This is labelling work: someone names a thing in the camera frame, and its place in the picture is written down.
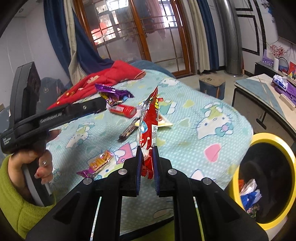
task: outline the red blanket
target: red blanket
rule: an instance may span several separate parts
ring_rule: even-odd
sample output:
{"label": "red blanket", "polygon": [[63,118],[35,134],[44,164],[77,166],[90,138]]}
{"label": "red blanket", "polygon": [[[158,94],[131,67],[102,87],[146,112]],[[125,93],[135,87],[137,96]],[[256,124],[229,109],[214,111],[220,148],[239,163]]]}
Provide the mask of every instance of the red blanket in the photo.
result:
{"label": "red blanket", "polygon": [[141,79],[145,76],[145,74],[145,71],[133,67],[121,60],[116,60],[111,68],[90,74],[80,80],[71,89],[61,95],[57,102],[52,104],[47,109],[51,109],[63,104],[71,104],[95,94],[97,92],[94,87],[95,84],[113,86],[125,80]]}

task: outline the ring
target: ring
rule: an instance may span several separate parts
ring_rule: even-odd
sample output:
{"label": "ring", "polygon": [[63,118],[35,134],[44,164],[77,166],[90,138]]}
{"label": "ring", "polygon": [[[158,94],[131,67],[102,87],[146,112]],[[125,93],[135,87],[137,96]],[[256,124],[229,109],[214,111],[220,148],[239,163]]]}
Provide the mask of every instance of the ring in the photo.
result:
{"label": "ring", "polygon": [[46,160],[42,161],[42,166],[45,167],[46,166]]}

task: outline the hand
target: hand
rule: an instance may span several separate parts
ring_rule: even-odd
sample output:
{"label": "hand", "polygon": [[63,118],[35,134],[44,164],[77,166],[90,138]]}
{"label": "hand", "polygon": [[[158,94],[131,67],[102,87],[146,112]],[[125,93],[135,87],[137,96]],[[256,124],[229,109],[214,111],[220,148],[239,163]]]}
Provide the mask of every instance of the hand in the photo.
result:
{"label": "hand", "polygon": [[[55,139],[60,133],[61,130],[50,131],[50,137],[46,141]],[[20,150],[10,156],[8,161],[9,178],[18,193],[27,201],[31,200],[31,193],[26,185],[21,168],[23,164],[29,164],[37,157],[38,154],[33,150]],[[35,173],[35,178],[41,178],[42,184],[50,182],[53,179],[52,169],[52,155],[46,150],[39,158],[39,168]]]}

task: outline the light blue bedsheet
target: light blue bedsheet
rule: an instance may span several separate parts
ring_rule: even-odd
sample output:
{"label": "light blue bedsheet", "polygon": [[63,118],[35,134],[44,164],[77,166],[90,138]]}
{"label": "light blue bedsheet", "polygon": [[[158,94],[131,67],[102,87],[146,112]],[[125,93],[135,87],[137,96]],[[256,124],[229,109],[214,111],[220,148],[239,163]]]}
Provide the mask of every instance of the light blue bedsheet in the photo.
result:
{"label": "light blue bedsheet", "polygon": [[[160,102],[160,113],[174,124],[171,128],[158,129],[160,156],[169,159],[173,168],[188,177],[209,177],[225,188],[251,142],[253,130],[249,122],[233,107],[216,98],[161,72],[146,72],[141,80],[114,87],[129,90],[135,98],[128,99],[125,104],[136,106],[158,86],[159,97],[164,98],[164,102]],[[115,158],[97,178],[121,168],[124,160],[135,155],[135,133],[127,141],[117,142],[131,121],[105,111],[62,126],[62,133],[47,145],[53,156],[52,187],[58,200],[82,180],[76,172],[87,169],[87,161],[104,150],[113,152]],[[123,198],[120,233],[143,228],[172,215],[172,199],[158,198],[154,180],[143,177],[140,195]]]}

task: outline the red candy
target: red candy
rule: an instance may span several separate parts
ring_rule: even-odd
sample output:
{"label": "red candy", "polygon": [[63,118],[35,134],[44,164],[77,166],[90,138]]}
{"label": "red candy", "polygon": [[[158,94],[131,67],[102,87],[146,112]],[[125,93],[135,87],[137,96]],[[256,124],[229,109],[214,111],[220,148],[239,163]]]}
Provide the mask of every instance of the red candy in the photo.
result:
{"label": "red candy", "polygon": [[152,148],[156,144],[156,134],[158,130],[158,88],[150,94],[149,98],[145,100],[141,109],[140,125],[138,129],[138,137],[144,161],[142,163],[142,176],[148,174],[148,179],[153,178],[152,167]]}

